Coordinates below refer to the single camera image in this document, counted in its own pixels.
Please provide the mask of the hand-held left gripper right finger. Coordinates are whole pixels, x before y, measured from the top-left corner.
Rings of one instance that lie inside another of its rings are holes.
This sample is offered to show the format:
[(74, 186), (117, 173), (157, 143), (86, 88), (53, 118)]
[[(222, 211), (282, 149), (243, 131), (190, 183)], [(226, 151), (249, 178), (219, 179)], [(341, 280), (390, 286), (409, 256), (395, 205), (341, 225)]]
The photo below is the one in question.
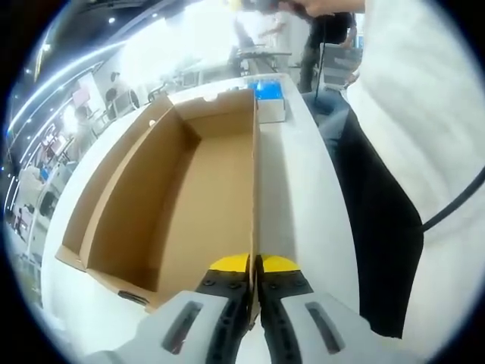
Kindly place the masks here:
[(328, 293), (316, 292), (299, 266), (257, 256), (261, 324), (274, 363), (381, 363), (370, 325)]

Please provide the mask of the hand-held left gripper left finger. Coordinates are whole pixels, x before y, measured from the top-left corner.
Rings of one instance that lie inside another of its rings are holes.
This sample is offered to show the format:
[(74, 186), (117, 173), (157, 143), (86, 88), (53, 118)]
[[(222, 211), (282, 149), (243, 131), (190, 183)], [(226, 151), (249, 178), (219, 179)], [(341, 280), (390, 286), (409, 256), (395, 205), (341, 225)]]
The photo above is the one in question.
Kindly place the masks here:
[(249, 323), (250, 257), (212, 263), (194, 291), (184, 290), (138, 325), (134, 337), (102, 352), (103, 363), (233, 363)]

